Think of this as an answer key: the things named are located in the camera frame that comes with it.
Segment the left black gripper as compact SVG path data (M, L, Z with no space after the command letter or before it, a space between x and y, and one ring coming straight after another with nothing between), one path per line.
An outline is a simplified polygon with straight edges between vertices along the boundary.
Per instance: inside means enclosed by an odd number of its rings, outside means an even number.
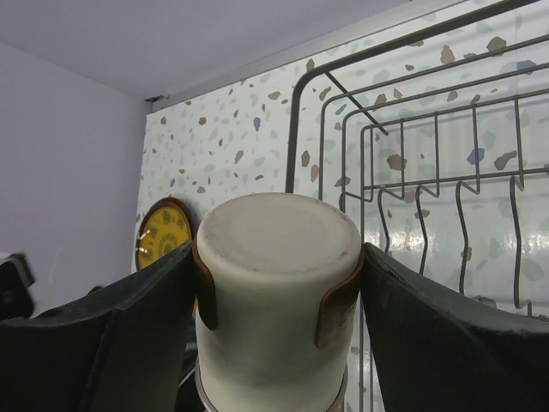
M30 318L35 304L29 288L35 283L25 252L1 258L1 319Z

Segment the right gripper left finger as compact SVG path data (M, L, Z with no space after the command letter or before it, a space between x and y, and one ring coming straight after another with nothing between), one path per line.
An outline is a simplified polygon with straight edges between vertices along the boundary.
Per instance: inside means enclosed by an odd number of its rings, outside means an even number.
M191 243L35 318L1 323L4 411L172 411L195 299Z

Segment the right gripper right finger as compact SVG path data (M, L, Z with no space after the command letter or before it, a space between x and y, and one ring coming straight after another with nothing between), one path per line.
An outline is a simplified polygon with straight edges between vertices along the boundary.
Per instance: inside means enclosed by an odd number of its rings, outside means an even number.
M546 411L548 323L446 288L365 244L361 296L388 411Z

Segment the white beige mug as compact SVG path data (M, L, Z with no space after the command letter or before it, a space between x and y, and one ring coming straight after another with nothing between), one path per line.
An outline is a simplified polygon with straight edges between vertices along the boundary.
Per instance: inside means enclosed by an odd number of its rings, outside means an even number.
M335 411L364 264L355 223L297 194L209 211L198 271L196 386L209 411Z

